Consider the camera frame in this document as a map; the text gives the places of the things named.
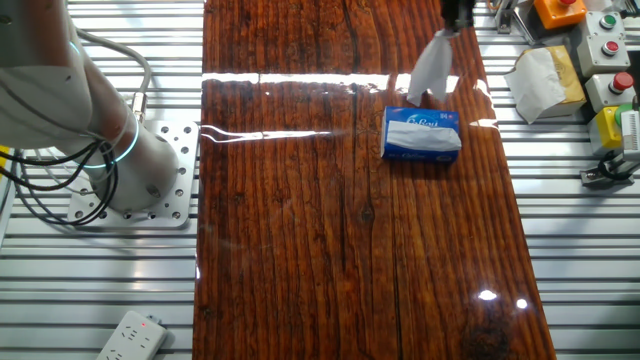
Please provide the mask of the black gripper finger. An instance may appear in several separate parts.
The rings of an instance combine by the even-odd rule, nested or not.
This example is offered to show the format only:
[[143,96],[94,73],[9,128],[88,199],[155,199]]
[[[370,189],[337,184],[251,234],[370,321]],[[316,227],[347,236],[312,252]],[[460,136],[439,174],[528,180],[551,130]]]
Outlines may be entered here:
[[441,0],[441,17],[444,20],[444,29],[453,34],[458,31],[456,21],[458,19],[458,1]]
[[459,0],[458,15],[456,18],[456,32],[461,33],[463,30],[474,26],[474,8],[475,0]]

